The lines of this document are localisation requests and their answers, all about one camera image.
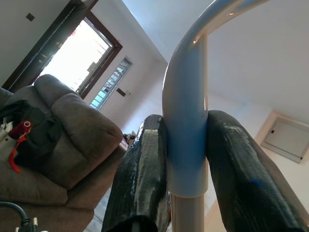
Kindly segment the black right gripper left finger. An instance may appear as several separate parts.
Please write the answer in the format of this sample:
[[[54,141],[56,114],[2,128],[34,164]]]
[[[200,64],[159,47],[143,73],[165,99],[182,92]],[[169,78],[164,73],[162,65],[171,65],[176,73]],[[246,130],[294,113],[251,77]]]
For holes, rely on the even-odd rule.
[[[104,215],[104,232],[165,232],[169,225],[166,128],[146,117],[116,170]]]

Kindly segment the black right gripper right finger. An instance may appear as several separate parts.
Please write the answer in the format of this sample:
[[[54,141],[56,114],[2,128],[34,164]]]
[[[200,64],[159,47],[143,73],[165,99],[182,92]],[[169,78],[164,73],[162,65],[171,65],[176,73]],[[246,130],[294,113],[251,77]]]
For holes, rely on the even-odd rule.
[[[206,147],[228,232],[308,231],[308,212],[277,165],[235,118],[209,111]]]

